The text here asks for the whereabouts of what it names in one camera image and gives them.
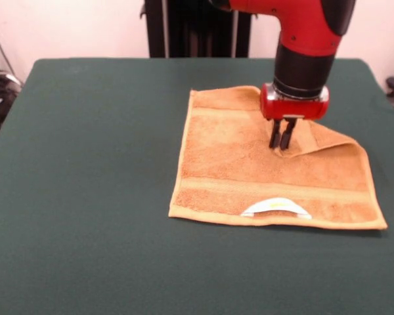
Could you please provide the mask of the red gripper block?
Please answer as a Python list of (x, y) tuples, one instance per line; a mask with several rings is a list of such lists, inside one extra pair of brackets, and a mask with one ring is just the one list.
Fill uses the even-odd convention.
[[(273, 119), (273, 127), (269, 148), (287, 150), (297, 119), (318, 120), (328, 110), (330, 102), (329, 90), (324, 87), (318, 98), (294, 99), (278, 93), (273, 84), (265, 83), (260, 93), (260, 110), (265, 119)], [(281, 136), (281, 119), (286, 119), (287, 126)]]

